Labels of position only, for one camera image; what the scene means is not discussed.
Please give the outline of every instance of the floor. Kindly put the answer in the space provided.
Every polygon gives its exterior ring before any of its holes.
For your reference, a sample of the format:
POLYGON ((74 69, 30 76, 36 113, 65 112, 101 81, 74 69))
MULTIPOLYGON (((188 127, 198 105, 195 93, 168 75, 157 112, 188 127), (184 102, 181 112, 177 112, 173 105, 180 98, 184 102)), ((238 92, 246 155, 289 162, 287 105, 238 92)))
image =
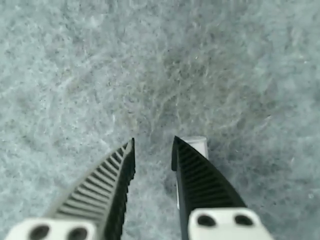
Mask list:
POLYGON ((320 1, 0 1, 0 238, 136 140, 124 240, 179 239, 174 135, 277 240, 320 236, 320 1))

